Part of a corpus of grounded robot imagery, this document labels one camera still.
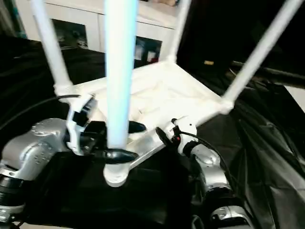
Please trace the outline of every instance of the black cable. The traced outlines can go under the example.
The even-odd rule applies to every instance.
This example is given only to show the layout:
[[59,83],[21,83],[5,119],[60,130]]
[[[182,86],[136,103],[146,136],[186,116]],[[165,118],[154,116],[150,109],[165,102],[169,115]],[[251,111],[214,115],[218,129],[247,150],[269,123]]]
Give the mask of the black cable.
[[219,153],[219,151],[214,147],[212,146],[210,143],[208,143],[207,141],[205,141],[203,138],[200,138],[198,137],[197,135],[193,135],[191,133],[188,133],[188,132],[183,132],[183,131],[180,131],[179,132],[181,135],[188,135],[188,136],[191,136],[191,137],[195,137],[198,139],[199,143],[201,143],[202,145],[206,146],[207,148],[213,150],[215,153],[218,154],[218,156],[220,157],[221,161],[223,162],[223,165],[224,165],[224,169],[226,170],[226,172],[228,173],[229,175],[229,183],[232,181],[232,175],[230,173],[230,170],[229,170],[229,166],[226,164],[223,156]]
[[19,116],[27,113],[31,109],[34,109],[35,107],[38,107],[42,104],[48,103],[53,100],[60,100],[60,99],[65,99],[65,98],[78,98],[80,97],[79,94],[68,94],[68,95],[61,95],[61,96],[55,96],[49,99],[42,100],[36,104],[33,104],[32,106],[29,106],[28,108],[24,109],[23,111],[19,112],[18,114],[14,115],[12,118],[10,118],[7,122],[5,122],[3,125],[0,126],[0,130],[2,130],[4,127],[6,127],[8,124],[10,124],[12,121],[14,121],[16,118]]
[[20,228],[24,224],[24,221],[21,221],[19,224],[17,224],[17,228]]

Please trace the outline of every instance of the black table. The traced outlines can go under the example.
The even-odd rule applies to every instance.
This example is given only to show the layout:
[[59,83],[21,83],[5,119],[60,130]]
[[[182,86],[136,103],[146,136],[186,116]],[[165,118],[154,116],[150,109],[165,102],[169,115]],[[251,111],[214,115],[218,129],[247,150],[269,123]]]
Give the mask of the black table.
[[[39,42],[1,37],[0,123],[30,104],[54,96],[53,81]],[[103,53],[62,50],[74,84],[105,76]],[[218,94],[224,76],[193,76]],[[45,118],[65,118],[66,104],[51,102],[0,130],[0,147]],[[261,228],[305,227],[304,113],[287,90],[251,82],[229,115],[218,115],[198,135],[218,149],[229,166],[232,186]],[[44,174],[27,222],[75,228],[163,228],[188,225],[192,187],[188,171],[168,150],[132,170],[122,188],[103,180],[103,165],[73,154],[57,155]]]

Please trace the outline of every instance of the white tube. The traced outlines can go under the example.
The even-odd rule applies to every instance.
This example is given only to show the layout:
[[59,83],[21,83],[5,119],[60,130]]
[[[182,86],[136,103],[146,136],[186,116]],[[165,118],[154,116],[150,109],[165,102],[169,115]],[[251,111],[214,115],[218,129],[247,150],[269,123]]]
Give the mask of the white tube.
[[284,3],[277,16],[274,18],[271,25],[259,41],[258,45],[236,76],[235,80],[225,92],[225,100],[234,102],[237,99],[261,63],[264,61],[267,54],[273,48],[289,21],[301,6],[302,2],[303,0],[287,0]]
[[[138,0],[106,0],[107,146],[125,149],[134,60]],[[129,164],[105,165],[104,177],[121,186]]]
[[175,26],[175,32],[173,33],[173,41],[171,42],[171,47],[167,60],[176,62],[177,52],[179,49],[181,37],[183,34],[187,14],[191,5],[191,0],[181,0],[179,3],[179,14],[177,15],[177,22]]
[[44,2],[43,0],[31,0],[31,5],[40,32],[42,46],[55,82],[55,93],[56,95],[70,94],[73,84],[69,79],[53,23],[47,15]]

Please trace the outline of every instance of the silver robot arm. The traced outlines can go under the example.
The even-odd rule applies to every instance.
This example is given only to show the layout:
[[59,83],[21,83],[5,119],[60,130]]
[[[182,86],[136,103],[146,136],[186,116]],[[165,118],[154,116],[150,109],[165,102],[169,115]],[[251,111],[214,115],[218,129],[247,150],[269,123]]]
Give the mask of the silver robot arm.
[[56,153],[72,150],[85,155],[80,136],[95,106],[92,95],[83,95],[70,105],[67,120],[40,121],[5,145],[0,161],[0,222],[13,221],[23,211],[28,186]]
[[198,142],[195,124],[188,117],[172,120],[174,127],[164,131],[170,140],[179,140],[178,153],[187,157],[193,156],[200,168],[200,182],[203,204],[208,216],[209,225],[222,229],[254,229],[249,214],[239,203],[230,187],[225,171],[221,168],[221,158],[203,142]]

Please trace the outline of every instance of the cabinet door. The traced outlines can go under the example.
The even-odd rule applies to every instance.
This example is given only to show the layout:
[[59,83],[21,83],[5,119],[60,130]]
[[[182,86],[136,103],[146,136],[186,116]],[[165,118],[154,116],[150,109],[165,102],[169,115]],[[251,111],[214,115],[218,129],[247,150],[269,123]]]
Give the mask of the cabinet door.
[[[98,14],[45,4],[61,44],[100,51]],[[17,7],[28,39],[41,41],[28,0],[17,0]]]
[[[105,15],[99,15],[101,52],[105,52]],[[135,59],[149,64],[164,60],[169,51],[173,29],[137,22]]]

